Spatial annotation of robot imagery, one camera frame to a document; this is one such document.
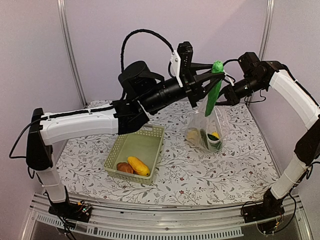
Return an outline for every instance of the floral tablecloth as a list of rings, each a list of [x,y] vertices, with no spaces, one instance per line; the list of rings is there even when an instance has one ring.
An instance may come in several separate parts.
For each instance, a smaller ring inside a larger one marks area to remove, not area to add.
[[[93,101],[90,107],[105,104]],[[195,112],[180,101],[150,116],[165,126],[164,148],[152,185],[112,178],[104,162],[116,135],[68,140],[57,168],[71,193],[96,198],[161,205],[217,205],[260,200],[278,174],[262,136],[244,104],[225,107],[231,132],[227,144],[212,154],[184,139]]]

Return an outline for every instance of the green plastic basket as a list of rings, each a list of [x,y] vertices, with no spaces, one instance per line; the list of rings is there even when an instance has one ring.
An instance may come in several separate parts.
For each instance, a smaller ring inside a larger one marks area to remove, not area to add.
[[[118,136],[104,162],[109,176],[150,185],[164,141],[165,128],[145,125],[139,131]],[[150,176],[140,176],[117,170],[118,163],[128,163],[128,157],[140,159],[150,169]]]

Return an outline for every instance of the white arm segment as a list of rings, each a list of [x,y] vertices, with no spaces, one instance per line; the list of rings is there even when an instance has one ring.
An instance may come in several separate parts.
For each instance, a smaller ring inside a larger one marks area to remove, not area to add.
[[[101,109],[109,107],[110,104],[105,104],[99,107],[88,108]],[[62,140],[78,138],[82,136],[95,134],[117,134],[118,119],[114,117],[116,110],[110,109],[99,112],[81,113],[70,116],[62,116],[50,118],[50,115],[56,113],[45,113],[43,117],[49,117],[48,120],[43,120],[40,124],[43,126],[40,130],[43,142],[45,145],[52,145]]]
[[[49,119],[40,122],[42,125],[40,134],[44,144],[48,146],[62,140],[95,134],[117,134],[118,119],[114,117],[116,113],[114,108],[99,112],[90,112],[92,109],[102,109],[109,106],[110,104],[106,104],[99,107],[88,108],[88,113],[60,116],[57,118],[50,118],[50,116],[56,115],[57,113],[45,113],[42,117],[49,117]],[[35,172],[42,182],[42,187],[48,192],[50,200],[53,203],[62,203],[66,200],[65,186],[61,183],[55,165],[46,170],[36,170]]]
[[[318,120],[320,109],[314,101],[293,81],[286,70],[275,72],[269,85],[280,93],[302,119],[306,129]]]
[[[275,72],[270,86],[280,93],[302,119],[305,127],[310,129],[318,120],[320,109],[313,100],[293,81],[286,70]],[[288,167],[280,179],[271,187],[271,193],[277,199],[283,198],[308,169],[308,166],[293,155]]]

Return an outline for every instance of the clear plastic bag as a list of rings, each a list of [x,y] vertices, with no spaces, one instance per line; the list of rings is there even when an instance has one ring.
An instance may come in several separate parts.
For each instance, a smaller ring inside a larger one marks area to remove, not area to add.
[[[192,116],[184,136],[197,147],[216,153],[226,144],[230,127],[223,106],[214,106],[212,113],[205,117],[206,105],[207,97]]]

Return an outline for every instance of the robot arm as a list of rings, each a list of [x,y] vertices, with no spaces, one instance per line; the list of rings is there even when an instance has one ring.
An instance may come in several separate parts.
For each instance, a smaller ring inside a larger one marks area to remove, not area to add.
[[[179,44],[172,53],[171,64],[177,77],[164,77],[151,72],[143,61],[129,65],[118,77],[126,99],[111,104],[63,113],[33,112],[27,140],[27,165],[36,171],[48,192],[49,212],[63,218],[88,222],[90,206],[70,203],[52,161],[52,144],[61,140],[94,134],[128,134],[149,121],[146,114],[156,114],[166,106],[188,98],[192,107],[224,77],[224,73],[197,74],[211,69],[212,64],[192,63],[193,49],[189,42]],[[246,52],[238,59],[244,79],[220,91],[224,104],[236,105],[240,99],[269,87],[279,92],[293,107],[308,129],[298,141],[291,163],[280,179],[266,191],[263,203],[243,209],[245,221],[258,221],[284,213],[284,197],[306,175],[308,166],[320,154],[320,110],[314,99],[291,77],[285,65],[277,61],[260,61],[255,53]]]
[[[252,222],[283,214],[283,199],[304,178],[312,161],[318,158],[320,109],[312,96],[293,78],[287,66],[278,61],[259,61],[253,52],[245,53],[238,62],[244,79],[221,90],[220,95],[227,99],[224,104],[236,105],[241,98],[271,87],[292,106],[307,129],[297,142],[292,160],[282,176],[264,194],[263,203],[243,208],[244,220]]]
[[[176,56],[172,55],[172,64],[178,79],[165,80],[163,76],[151,72],[144,61],[137,61],[118,77],[126,99],[70,112],[44,113],[42,108],[33,111],[26,163],[35,170],[48,194],[51,214],[82,222],[88,222],[91,214],[89,205],[69,202],[67,189],[53,164],[52,144],[88,135],[136,132],[149,121],[146,112],[154,115],[185,97],[195,107],[197,101],[203,99],[225,77],[224,73],[198,75],[196,71],[211,69],[212,64],[192,63],[193,49],[189,42],[181,43],[175,53]],[[207,81],[210,83],[204,86],[203,83]]]

